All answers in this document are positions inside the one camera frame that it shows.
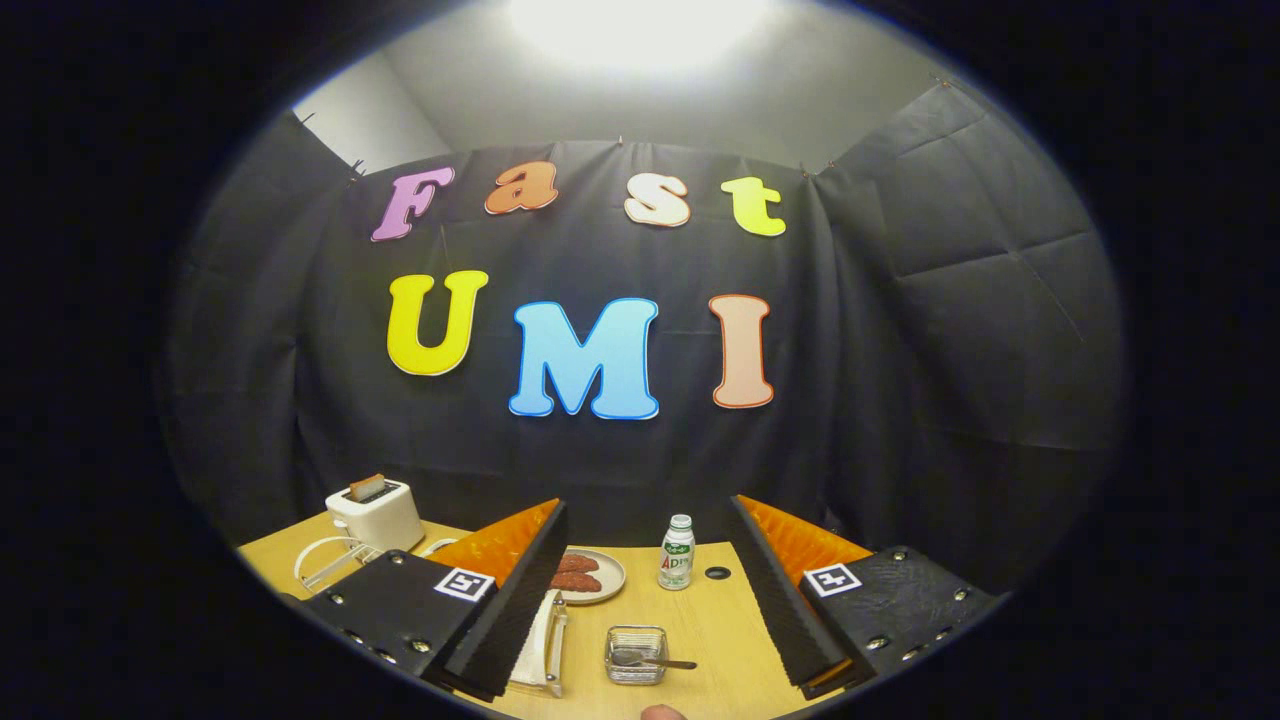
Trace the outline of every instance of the glass dish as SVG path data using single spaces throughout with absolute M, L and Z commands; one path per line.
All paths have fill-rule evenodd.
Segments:
M 641 657 L 667 660 L 667 630 L 657 625 L 614 625 L 604 641 L 604 671 L 620 685 L 657 685 L 667 669 L 658 665 L 614 665 L 613 651 L 635 650 Z

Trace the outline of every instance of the bottle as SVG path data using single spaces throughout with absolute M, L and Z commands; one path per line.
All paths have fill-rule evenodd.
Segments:
M 689 515 L 672 515 L 667 536 L 662 538 L 658 584 L 668 591 L 682 591 L 692 577 L 694 520 Z

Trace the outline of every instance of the letter i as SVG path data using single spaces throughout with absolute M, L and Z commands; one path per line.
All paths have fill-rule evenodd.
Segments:
M 750 295 L 718 295 L 707 304 L 721 319 L 724 343 L 723 379 L 712 400 L 721 407 L 759 407 L 773 400 L 764 382 L 762 325 L 769 304 Z

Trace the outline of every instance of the white toaster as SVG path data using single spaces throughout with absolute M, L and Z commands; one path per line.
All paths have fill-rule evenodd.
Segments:
M 413 505 L 408 484 L 383 480 L 384 487 L 362 498 L 353 489 L 342 489 L 325 498 L 333 524 L 344 534 L 379 551 L 408 550 L 426 533 Z

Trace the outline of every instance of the plate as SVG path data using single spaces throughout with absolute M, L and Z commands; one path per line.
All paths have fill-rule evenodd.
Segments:
M 600 589 L 595 592 L 561 591 L 566 605 L 591 605 L 593 602 L 608 600 L 618 594 L 622 584 L 627 582 L 627 571 L 622 569 L 622 564 L 598 550 L 567 547 L 564 548 L 564 555 L 581 555 L 582 557 L 595 560 L 600 565 L 599 570 L 588 573 L 588 575 L 600 580 Z

